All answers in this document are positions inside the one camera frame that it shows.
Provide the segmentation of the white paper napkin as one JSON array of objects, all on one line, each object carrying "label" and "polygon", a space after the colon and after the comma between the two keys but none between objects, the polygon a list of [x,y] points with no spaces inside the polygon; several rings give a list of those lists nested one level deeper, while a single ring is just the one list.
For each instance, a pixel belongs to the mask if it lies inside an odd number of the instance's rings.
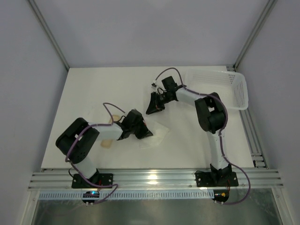
[{"label": "white paper napkin", "polygon": [[147,121],[147,127],[152,132],[152,136],[145,137],[140,141],[141,149],[157,147],[169,133],[170,129],[156,121]]}]

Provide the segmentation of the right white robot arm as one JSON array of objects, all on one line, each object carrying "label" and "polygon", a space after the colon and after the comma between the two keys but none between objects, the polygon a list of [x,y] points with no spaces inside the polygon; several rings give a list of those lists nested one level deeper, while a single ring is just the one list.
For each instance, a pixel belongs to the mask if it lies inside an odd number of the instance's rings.
[{"label": "right white robot arm", "polygon": [[163,111],[165,104],[171,101],[180,101],[195,107],[199,125],[207,133],[212,157],[209,172],[195,172],[196,185],[198,187],[229,185],[233,171],[225,156],[222,135],[228,116],[219,95],[215,92],[199,94],[188,90],[184,84],[178,85],[171,76],[163,79],[162,84],[164,87],[162,92],[159,91],[160,88],[156,83],[152,84],[156,90],[151,93],[146,114]]}]

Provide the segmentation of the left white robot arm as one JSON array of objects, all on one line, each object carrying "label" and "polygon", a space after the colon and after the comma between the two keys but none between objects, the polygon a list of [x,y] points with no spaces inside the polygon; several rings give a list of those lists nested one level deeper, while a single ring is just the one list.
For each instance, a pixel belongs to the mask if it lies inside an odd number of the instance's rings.
[{"label": "left white robot arm", "polygon": [[56,147],[65,155],[65,161],[76,170],[72,188],[112,188],[113,174],[100,173],[89,158],[89,152],[97,140],[124,140],[134,135],[138,140],[151,137],[142,114],[131,110],[119,119],[111,117],[108,124],[92,124],[77,118],[56,140]]}]

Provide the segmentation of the beige utensil case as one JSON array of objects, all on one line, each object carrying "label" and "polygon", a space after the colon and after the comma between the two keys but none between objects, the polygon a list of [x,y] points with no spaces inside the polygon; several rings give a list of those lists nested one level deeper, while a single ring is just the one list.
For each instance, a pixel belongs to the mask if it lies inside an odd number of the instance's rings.
[{"label": "beige utensil case", "polygon": [[121,119],[121,116],[113,114],[110,119],[110,123],[107,126],[100,126],[100,140],[101,146],[103,148],[110,148],[112,142],[118,140],[122,135],[122,128],[117,124],[117,122]]}]

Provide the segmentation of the white plastic basket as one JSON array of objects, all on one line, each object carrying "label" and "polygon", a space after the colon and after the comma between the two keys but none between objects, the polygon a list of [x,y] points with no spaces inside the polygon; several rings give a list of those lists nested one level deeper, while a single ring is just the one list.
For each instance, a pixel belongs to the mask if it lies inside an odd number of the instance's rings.
[{"label": "white plastic basket", "polygon": [[189,69],[184,84],[202,94],[216,92],[227,109],[246,110],[248,90],[243,74],[232,71]]}]

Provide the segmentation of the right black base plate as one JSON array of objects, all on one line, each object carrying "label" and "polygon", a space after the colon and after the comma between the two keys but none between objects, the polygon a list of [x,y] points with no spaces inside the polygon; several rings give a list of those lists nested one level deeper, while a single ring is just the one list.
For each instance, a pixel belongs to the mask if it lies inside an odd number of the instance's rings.
[{"label": "right black base plate", "polygon": [[225,176],[217,176],[213,172],[195,172],[197,187],[238,187],[239,182],[235,172]]}]

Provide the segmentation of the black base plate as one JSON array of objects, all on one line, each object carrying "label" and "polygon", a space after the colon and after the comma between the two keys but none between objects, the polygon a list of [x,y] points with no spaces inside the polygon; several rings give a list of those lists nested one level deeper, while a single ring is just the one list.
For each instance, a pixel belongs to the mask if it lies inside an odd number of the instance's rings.
[{"label": "black base plate", "polygon": [[[97,186],[109,186],[113,184],[113,174],[112,173],[99,173],[96,172],[92,177],[90,177],[89,182]],[[96,188],[94,185],[87,183],[80,174],[76,173],[73,175],[71,187],[74,189],[80,188]]]},{"label": "black base plate", "polygon": [[217,176],[213,172],[195,172],[197,187],[238,187],[239,182],[235,172],[225,176]]}]

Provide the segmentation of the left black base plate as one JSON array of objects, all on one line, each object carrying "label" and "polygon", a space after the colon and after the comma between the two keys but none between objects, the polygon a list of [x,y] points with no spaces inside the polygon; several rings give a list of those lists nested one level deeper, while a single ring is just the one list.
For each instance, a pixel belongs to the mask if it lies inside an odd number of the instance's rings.
[{"label": "left black base plate", "polygon": [[[113,174],[112,173],[99,173],[96,172],[92,177],[90,177],[89,182],[97,186],[109,186],[113,184]],[[94,185],[87,183],[80,174],[76,173],[73,175],[71,187],[74,189],[80,188],[96,188]]]}]

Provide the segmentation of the right side aluminium rail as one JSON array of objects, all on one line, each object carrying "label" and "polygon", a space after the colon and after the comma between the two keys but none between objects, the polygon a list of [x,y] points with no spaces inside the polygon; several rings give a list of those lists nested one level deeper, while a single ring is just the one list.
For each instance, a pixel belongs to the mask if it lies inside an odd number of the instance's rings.
[{"label": "right side aluminium rail", "polygon": [[268,169],[268,163],[263,153],[263,146],[258,136],[254,120],[252,119],[252,116],[250,114],[250,110],[246,109],[240,111],[240,118],[242,121],[254,167]]}]

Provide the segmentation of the aluminium mounting rail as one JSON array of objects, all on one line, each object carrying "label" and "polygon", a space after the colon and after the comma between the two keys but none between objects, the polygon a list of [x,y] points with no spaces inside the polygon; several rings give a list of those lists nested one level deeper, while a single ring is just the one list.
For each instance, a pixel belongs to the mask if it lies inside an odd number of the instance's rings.
[{"label": "aluminium mounting rail", "polygon": [[[248,168],[251,188],[282,188],[280,173],[276,169]],[[112,173],[113,182],[120,189],[196,189],[196,169],[103,169],[100,173]],[[72,178],[67,169],[47,169],[34,172],[28,190],[70,189]]]}]

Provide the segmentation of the right aluminium frame post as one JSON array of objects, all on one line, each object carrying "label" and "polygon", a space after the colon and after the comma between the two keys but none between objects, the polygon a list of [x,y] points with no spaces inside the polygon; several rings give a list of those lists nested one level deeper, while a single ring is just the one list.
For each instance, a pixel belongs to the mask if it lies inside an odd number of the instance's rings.
[{"label": "right aluminium frame post", "polygon": [[255,42],[257,36],[259,35],[261,29],[263,28],[264,24],[266,23],[268,17],[270,16],[272,10],[274,9],[275,5],[277,4],[277,0],[268,0],[265,6],[262,8],[261,13],[259,14],[253,28],[251,29],[250,34],[248,35],[235,63],[233,64],[234,71],[237,71],[241,62],[245,58],[246,54],[248,53],[250,47]]}]

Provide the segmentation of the aluminium frame post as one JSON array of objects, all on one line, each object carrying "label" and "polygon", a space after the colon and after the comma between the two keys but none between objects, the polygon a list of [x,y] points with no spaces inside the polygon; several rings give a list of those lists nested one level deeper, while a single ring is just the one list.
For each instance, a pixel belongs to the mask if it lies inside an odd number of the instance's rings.
[{"label": "aluminium frame post", "polygon": [[56,52],[56,54],[58,55],[61,63],[63,64],[64,68],[69,71],[70,69],[70,65],[66,59],[66,57],[64,56],[58,42],[56,41],[56,38],[54,37],[50,27],[48,26],[41,10],[39,9],[37,3],[35,0],[27,0],[29,7],[31,8],[33,14],[35,15],[37,21],[40,23],[42,30],[44,31],[44,33],[46,34],[48,40],[50,41],[54,51]]},{"label": "aluminium frame post", "polygon": [[255,42],[257,36],[259,35],[261,29],[263,28],[264,24],[266,23],[268,17],[270,16],[272,10],[274,9],[275,5],[277,4],[277,0],[268,0],[265,6],[262,8],[261,13],[259,14],[253,28],[251,29],[250,34],[248,35],[235,63],[233,64],[234,71],[237,71],[241,62],[245,58],[246,54],[248,53],[250,47]]}]

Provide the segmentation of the left aluminium frame post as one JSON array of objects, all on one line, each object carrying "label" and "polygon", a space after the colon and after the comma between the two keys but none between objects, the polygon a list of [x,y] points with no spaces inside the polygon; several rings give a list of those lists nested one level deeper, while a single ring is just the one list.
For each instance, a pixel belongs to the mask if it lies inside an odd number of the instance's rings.
[{"label": "left aluminium frame post", "polygon": [[31,8],[33,14],[35,15],[37,21],[40,23],[42,30],[44,31],[44,33],[46,34],[48,40],[50,41],[54,51],[56,52],[56,54],[58,55],[61,63],[63,64],[64,68],[69,71],[70,69],[70,65],[66,59],[66,57],[64,56],[58,42],[56,41],[56,38],[54,37],[50,27],[48,26],[41,10],[39,9],[37,3],[35,0],[27,0],[29,7]]}]

